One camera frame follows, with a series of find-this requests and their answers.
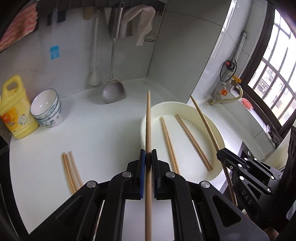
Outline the yellow dish soap bottle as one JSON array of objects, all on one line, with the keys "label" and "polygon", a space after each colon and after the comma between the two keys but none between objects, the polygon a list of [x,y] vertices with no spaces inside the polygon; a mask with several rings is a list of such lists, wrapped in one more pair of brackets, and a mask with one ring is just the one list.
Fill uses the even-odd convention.
[{"label": "yellow dish soap bottle", "polygon": [[19,75],[14,75],[3,85],[1,95],[1,119],[17,139],[35,131],[39,124],[30,111],[31,103]]}]

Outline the wooden chopstick eight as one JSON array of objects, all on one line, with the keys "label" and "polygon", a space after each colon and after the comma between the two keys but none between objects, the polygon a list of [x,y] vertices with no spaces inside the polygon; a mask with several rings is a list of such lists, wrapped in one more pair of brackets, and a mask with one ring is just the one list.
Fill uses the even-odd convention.
[{"label": "wooden chopstick eight", "polygon": [[72,152],[63,153],[63,162],[70,191],[74,194],[82,186]]}]

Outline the wooden chopstick nine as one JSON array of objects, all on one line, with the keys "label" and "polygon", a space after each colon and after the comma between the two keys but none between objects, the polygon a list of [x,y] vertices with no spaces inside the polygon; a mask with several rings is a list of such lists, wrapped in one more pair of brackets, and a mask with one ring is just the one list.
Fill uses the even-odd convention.
[{"label": "wooden chopstick nine", "polygon": [[64,165],[66,178],[67,178],[67,182],[69,184],[70,191],[72,194],[74,194],[75,193],[75,186],[74,186],[73,178],[72,178],[71,171],[70,171],[69,161],[68,161],[66,153],[62,153],[62,160],[63,160],[63,165]]}]

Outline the bottom floral ceramic bowl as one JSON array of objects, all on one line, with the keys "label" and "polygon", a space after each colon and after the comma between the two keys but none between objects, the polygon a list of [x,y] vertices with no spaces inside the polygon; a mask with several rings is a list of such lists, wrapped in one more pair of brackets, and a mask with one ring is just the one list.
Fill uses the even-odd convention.
[{"label": "bottom floral ceramic bowl", "polygon": [[59,124],[61,120],[61,111],[62,111],[62,106],[60,106],[58,110],[55,110],[52,116],[49,116],[48,118],[43,120],[36,120],[36,121],[39,125],[47,128],[55,127]]}]

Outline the blue silicone brush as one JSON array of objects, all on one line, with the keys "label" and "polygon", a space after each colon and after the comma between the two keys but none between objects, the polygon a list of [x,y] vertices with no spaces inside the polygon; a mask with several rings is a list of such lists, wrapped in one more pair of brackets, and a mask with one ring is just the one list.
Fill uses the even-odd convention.
[{"label": "blue silicone brush", "polygon": [[55,8],[52,13],[52,25],[51,25],[51,31],[52,31],[52,44],[50,47],[51,60],[59,58],[59,46],[56,42],[57,21],[58,21],[58,10],[57,8]]}]

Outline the pink wavy dish cloth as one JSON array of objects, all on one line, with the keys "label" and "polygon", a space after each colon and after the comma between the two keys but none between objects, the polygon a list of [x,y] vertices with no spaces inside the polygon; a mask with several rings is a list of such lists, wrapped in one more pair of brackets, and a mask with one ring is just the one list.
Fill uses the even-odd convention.
[{"label": "pink wavy dish cloth", "polygon": [[38,19],[37,4],[30,4],[16,15],[1,39],[1,52],[35,30]]}]

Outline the wooden chopstick five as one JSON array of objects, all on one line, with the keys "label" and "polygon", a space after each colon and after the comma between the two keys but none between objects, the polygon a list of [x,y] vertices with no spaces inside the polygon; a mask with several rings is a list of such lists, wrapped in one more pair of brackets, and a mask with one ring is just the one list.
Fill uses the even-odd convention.
[{"label": "wooden chopstick five", "polygon": [[145,124],[145,241],[152,240],[151,93],[147,92]]}]

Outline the wooden chopstick one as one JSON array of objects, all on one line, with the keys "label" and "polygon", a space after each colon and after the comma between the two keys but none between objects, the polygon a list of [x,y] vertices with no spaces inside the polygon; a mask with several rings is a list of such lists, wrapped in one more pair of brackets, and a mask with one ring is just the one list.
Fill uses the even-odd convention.
[{"label": "wooden chopstick one", "polygon": [[183,128],[186,135],[188,136],[189,140],[191,141],[192,145],[194,146],[194,148],[196,149],[197,153],[199,154],[201,160],[203,161],[204,165],[206,166],[207,170],[211,171],[213,169],[211,164],[209,163],[206,155],[204,154],[204,152],[200,148],[199,144],[197,143],[197,141],[195,140],[195,138],[193,137],[193,135],[191,134],[189,129],[186,127],[186,125],[184,124],[184,122],[182,121],[182,119],[180,118],[180,116],[178,114],[175,115],[175,118],[177,119],[178,123]]}]

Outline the window with grille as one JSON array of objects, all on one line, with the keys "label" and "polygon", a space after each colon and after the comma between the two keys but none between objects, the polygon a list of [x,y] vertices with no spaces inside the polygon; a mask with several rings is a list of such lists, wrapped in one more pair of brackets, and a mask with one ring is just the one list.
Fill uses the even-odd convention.
[{"label": "window with grille", "polygon": [[295,121],[295,33],[271,5],[242,80],[270,136],[284,137]]}]

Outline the wooden chopstick six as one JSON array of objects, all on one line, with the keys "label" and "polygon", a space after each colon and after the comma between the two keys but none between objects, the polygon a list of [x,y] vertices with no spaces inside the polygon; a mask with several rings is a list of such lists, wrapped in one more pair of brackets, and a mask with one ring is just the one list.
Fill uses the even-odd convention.
[{"label": "wooden chopstick six", "polygon": [[[201,109],[198,107],[198,105],[197,105],[197,103],[196,103],[194,97],[193,97],[191,94],[190,94],[190,99],[192,100],[192,102],[193,102],[193,104],[194,104],[194,106],[195,106],[197,112],[199,113],[199,115],[200,115],[200,117],[201,117],[201,119],[202,119],[202,121],[203,121],[203,123],[204,123],[205,128],[207,129],[207,132],[208,132],[208,134],[209,134],[209,136],[210,136],[210,138],[211,138],[211,141],[212,141],[212,143],[213,143],[213,145],[214,145],[214,148],[215,148],[216,152],[218,152],[218,151],[220,150],[220,147],[219,147],[218,142],[217,142],[217,140],[216,140],[216,138],[215,138],[215,136],[214,136],[214,134],[213,134],[213,132],[212,132],[212,130],[211,130],[211,128],[210,128],[210,125],[208,124],[208,121],[205,119],[205,116],[203,115]],[[232,181],[231,181],[230,174],[229,174],[229,172],[228,172],[227,167],[226,167],[223,163],[221,163],[221,165],[222,165],[222,168],[223,168],[223,171],[224,171],[225,177],[226,177],[226,181],[227,181],[228,188],[229,188],[229,191],[230,191],[230,195],[231,195],[232,203],[233,203],[235,206],[237,206],[238,203],[237,203],[237,199],[236,199],[235,193],[234,193],[234,191],[232,190],[233,184],[232,184]]]}]

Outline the wooden chopstick seven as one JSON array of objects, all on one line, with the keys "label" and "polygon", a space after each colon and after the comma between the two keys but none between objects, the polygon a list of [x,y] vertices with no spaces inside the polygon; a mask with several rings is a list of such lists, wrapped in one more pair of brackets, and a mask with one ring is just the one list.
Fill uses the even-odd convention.
[{"label": "wooden chopstick seven", "polygon": [[70,151],[68,153],[69,156],[69,162],[70,162],[70,170],[71,170],[71,174],[72,174],[72,180],[74,182],[74,187],[75,190],[77,191],[78,189],[80,189],[83,186],[83,182],[81,180],[80,174],[78,172],[75,160],[74,160],[74,156],[72,151]]}]

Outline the top floral ceramic bowl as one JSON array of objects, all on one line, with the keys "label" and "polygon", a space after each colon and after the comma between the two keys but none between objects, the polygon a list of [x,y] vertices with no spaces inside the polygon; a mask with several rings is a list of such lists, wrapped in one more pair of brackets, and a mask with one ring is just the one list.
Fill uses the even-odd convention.
[{"label": "top floral ceramic bowl", "polygon": [[59,100],[55,89],[49,88],[40,92],[33,100],[30,112],[37,117],[44,117],[50,113],[50,109],[57,105]]}]

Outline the white hanging rag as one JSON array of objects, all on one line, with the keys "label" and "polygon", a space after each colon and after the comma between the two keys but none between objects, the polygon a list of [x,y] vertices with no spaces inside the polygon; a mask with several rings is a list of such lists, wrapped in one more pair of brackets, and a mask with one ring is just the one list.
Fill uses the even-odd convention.
[{"label": "white hanging rag", "polygon": [[142,46],[145,36],[152,31],[152,20],[155,14],[156,10],[152,6],[146,6],[144,4],[129,8],[121,18],[119,38],[127,37],[128,23],[139,16],[136,46]]}]

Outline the middle floral ceramic bowl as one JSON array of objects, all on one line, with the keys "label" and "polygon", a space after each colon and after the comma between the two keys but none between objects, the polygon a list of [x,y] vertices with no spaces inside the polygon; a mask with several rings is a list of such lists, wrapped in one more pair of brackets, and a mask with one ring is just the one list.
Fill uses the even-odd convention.
[{"label": "middle floral ceramic bowl", "polygon": [[37,117],[34,115],[34,118],[37,121],[48,121],[49,119],[52,119],[55,115],[57,115],[60,112],[61,108],[62,108],[61,101],[58,100],[57,105],[54,108],[50,109],[49,114],[46,114],[44,117]]}]

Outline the floral ceramic bowl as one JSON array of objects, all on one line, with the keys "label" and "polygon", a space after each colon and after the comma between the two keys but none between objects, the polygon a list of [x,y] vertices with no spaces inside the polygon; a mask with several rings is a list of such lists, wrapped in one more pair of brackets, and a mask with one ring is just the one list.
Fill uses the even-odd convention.
[{"label": "floral ceramic bowl", "polygon": [[50,113],[50,109],[57,105],[59,100],[55,89],[49,88],[40,92],[33,100],[30,112],[37,117],[44,117]]},{"label": "floral ceramic bowl", "polygon": [[54,108],[50,109],[49,114],[46,114],[44,117],[37,117],[34,115],[34,118],[37,121],[48,121],[49,119],[52,119],[55,115],[57,115],[60,112],[61,108],[62,108],[61,101],[58,100],[57,105]]},{"label": "floral ceramic bowl", "polygon": [[58,110],[55,110],[52,116],[49,116],[48,118],[43,120],[36,120],[36,121],[39,125],[47,128],[55,127],[59,124],[61,120],[61,111],[62,111],[62,106],[60,106]]}]

